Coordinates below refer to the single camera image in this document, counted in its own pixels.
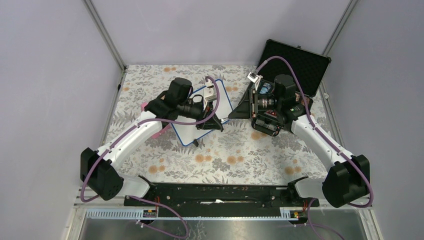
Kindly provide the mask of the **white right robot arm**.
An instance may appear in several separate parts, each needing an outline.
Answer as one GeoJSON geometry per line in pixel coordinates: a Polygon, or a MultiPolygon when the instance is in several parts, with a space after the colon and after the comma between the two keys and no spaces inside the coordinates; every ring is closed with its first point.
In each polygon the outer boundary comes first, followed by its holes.
{"type": "Polygon", "coordinates": [[[324,165],[325,177],[302,177],[288,183],[287,201],[293,206],[306,199],[326,199],[333,207],[350,205],[369,207],[374,201],[370,181],[370,162],[364,155],[354,155],[336,142],[311,115],[310,100],[306,98],[297,77],[277,75],[273,82],[250,72],[251,86],[238,106],[229,114],[230,119],[249,119],[252,127],[276,137],[288,131],[318,157],[324,165]],[[355,203],[362,197],[367,203],[355,203]]]}

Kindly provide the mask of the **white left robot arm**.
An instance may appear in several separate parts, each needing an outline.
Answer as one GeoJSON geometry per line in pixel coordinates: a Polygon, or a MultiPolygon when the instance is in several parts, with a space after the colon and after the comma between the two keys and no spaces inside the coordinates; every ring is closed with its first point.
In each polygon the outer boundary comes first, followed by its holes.
{"type": "Polygon", "coordinates": [[[196,126],[211,123],[221,105],[216,80],[206,76],[200,102],[194,102],[192,82],[176,77],[167,90],[148,102],[139,117],[112,141],[96,150],[86,148],[80,156],[82,187],[80,200],[89,203],[97,198],[109,201],[116,196],[137,199],[148,206],[155,192],[141,177],[118,173],[124,161],[141,144],[170,124],[196,126]]]}

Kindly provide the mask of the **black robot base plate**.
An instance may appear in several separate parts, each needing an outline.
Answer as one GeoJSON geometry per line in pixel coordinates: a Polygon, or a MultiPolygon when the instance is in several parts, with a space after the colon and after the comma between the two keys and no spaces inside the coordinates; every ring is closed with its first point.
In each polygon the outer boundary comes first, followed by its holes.
{"type": "Polygon", "coordinates": [[[144,199],[159,203],[159,217],[176,211],[188,217],[279,217],[281,208],[302,210],[310,198],[301,198],[292,184],[229,185],[151,182],[144,199]]]}

